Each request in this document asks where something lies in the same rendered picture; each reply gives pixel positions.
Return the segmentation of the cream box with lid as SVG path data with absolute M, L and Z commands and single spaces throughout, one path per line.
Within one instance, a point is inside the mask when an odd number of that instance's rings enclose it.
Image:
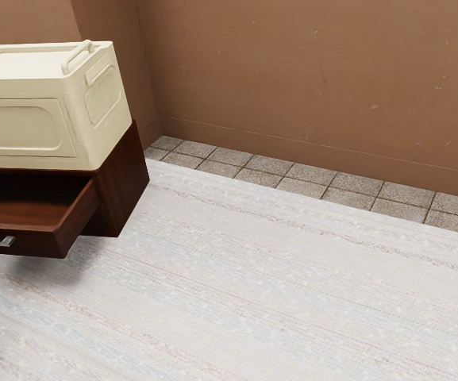
M 0 168 L 99 168 L 132 123 L 110 41 L 0 44 Z

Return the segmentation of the dark brown drawer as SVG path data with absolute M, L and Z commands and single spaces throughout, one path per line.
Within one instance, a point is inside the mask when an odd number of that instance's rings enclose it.
M 99 204 L 89 178 L 0 174 L 0 254 L 65 258 Z

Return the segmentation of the dark brown wooden cabinet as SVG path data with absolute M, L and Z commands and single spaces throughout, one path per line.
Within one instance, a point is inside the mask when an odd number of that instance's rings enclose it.
M 149 183 L 136 124 L 131 124 L 100 168 L 93 171 L 0 168 L 3 175 L 92 179 L 100 204 L 80 235 L 118 237 Z

